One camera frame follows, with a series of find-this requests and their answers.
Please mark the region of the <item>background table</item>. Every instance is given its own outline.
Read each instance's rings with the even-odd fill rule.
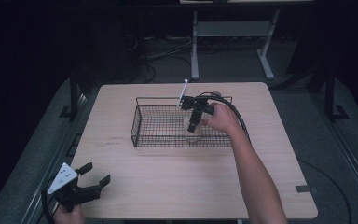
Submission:
[[[136,97],[177,97],[183,84],[109,85],[100,89],[72,167],[93,162],[79,186],[112,182],[85,203],[86,217],[112,219],[248,218],[230,147],[134,147]],[[190,83],[186,95],[220,91],[233,97],[253,146],[282,197],[288,218],[314,218],[317,209],[264,83]],[[175,105],[176,101],[164,104]]]

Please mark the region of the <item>dark background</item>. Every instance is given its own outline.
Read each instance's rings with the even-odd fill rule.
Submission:
[[[145,1],[129,2],[145,5]],[[62,4],[78,6],[79,2]],[[60,6],[54,1],[0,1],[0,190],[54,93],[71,73],[78,74],[85,92],[104,83],[131,82],[136,77],[132,65],[143,48],[140,43],[139,51],[128,53],[124,34],[164,38],[191,32],[185,25],[188,22],[183,22],[191,22],[191,12],[157,10],[145,13],[139,21],[133,13],[85,15],[79,10],[63,12]],[[291,13],[295,12],[282,12],[275,39],[300,37],[302,29],[293,28],[304,21],[292,21]],[[358,2],[317,1],[305,24],[289,71],[300,73],[323,63],[348,86],[358,103]]]

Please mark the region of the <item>human arm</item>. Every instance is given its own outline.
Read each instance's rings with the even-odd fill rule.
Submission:
[[[212,106],[213,117],[202,122],[226,133],[231,141],[242,197],[251,223],[287,223],[278,190],[237,117],[226,105]]]
[[[59,205],[53,215],[56,224],[85,224],[86,218],[84,217],[81,205],[74,206],[72,212],[68,212],[66,208]]]

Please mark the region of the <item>gray carpet floor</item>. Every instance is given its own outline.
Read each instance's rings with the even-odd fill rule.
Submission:
[[[271,44],[268,59],[276,77],[274,80],[267,80],[255,52],[262,41],[263,39],[227,40],[209,46],[199,56],[198,82],[261,81],[274,86],[290,78],[292,75],[285,74],[285,71],[296,43]],[[153,39],[147,43],[150,56],[183,45],[177,41]],[[173,56],[149,62],[156,72],[152,82],[182,83],[185,78],[191,77],[189,51]],[[141,69],[141,75],[133,83],[142,83],[153,76],[146,67]],[[284,90],[271,91],[319,211],[315,219],[290,220],[290,223],[358,223],[358,182],[332,131],[339,130],[358,160],[358,106],[348,89],[337,81],[336,105],[342,105],[350,119],[331,123],[323,112],[324,92],[308,93],[308,81],[309,77],[306,77]],[[69,121],[68,118],[60,118],[62,109],[70,104],[69,82],[62,84],[1,191],[0,223],[46,223],[43,217],[40,218],[39,190],[43,185],[42,181],[58,169],[63,161],[71,162],[70,155],[76,152],[76,142],[81,138],[98,90],[94,88],[91,93],[82,95],[79,114],[73,121]],[[87,220],[87,223],[123,222]],[[175,222],[208,223],[186,220]]]

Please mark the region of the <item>wire mesh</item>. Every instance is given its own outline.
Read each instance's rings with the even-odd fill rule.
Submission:
[[[135,147],[230,147],[225,133],[206,125],[200,126],[200,135],[187,136],[184,119],[192,111],[175,105],[137,105],[132,124],[131,139]],[[202,114],[203,119],[211,115]]]

